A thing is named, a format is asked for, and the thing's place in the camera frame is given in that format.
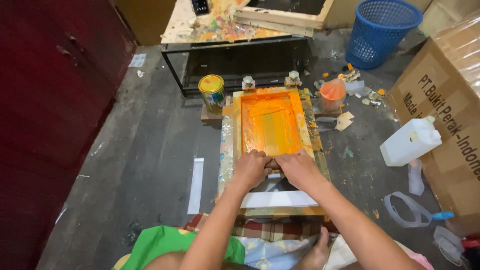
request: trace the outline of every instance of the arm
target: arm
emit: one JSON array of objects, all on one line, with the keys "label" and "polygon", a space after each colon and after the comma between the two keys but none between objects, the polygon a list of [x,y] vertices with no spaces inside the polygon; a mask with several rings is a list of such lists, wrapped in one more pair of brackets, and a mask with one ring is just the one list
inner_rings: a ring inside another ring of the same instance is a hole
[{"label": "arm", "polygon": [[265,152],[243,153],[222,197],[188,249],[179,270],[220,269],[238,209],[245,195],[265,179],[272,169],[265,164],[272,158]]},{"label": "arm", "polygon": [[325,209],[365,269],[424,270],[322,176],[304,149],[297,154],[276,156],[275,161],[292,185],[307,193]]}]

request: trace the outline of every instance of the green cloth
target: green cloth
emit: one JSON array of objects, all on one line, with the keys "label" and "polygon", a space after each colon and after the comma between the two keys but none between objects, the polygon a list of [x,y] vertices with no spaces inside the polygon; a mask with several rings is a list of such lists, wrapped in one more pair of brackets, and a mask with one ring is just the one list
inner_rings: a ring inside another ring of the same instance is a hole
[{"label": "green cloth", "polygon": [[[120,270],[141,270],[157,256],[172,251],[186,252],[196,235],[197,232],[168,226],[143,230],[133,247],[132,255]],[[230,236],[224,260],[243,264],[244,259],[245,248],[237,238]]]}]

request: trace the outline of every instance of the cardboard box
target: cardboard box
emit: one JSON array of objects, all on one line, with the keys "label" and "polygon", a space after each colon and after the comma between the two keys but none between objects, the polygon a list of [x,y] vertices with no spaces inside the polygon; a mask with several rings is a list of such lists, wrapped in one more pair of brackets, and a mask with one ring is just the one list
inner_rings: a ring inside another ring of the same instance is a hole
[{"label": "cardboard box", "polygon": [[403,124],[435,117],[442,144],[421,157],[448,228],[480,233],[480,13],[430,38],[387,93]]}]

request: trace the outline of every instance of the white plastic jug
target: white plastic jug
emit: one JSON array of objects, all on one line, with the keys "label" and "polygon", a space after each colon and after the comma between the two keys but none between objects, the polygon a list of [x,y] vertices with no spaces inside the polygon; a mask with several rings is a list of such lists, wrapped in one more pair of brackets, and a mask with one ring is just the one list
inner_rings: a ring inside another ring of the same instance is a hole
[{"label": "white plastic jug", "polygon": [[433,126],[435,118],[412,119],[393,133],[380,150],[385,164],[401,167],[442,144],[440,133]]}]

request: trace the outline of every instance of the person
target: person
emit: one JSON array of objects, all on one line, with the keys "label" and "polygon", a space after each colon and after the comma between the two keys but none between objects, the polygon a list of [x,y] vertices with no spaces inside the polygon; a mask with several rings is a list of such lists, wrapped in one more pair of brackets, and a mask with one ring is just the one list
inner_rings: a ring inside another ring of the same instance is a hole
[{"label": "person", "polygon": [[[266,164],[275,159],[288,181],[322,206],[345,242],[366,270],[425,270],[411,259],[379,226],[360,212],[326,180],[304,149],[295,154],[270,157],[263,151],[244,152],[233,177],[186,253],[171,252],[152,260],[144,269],[219,270],[251,269],[223,262],[238,209],[245,195],[271,172]],[[294,267],[321,270],[327,260],[328,232]]]}]

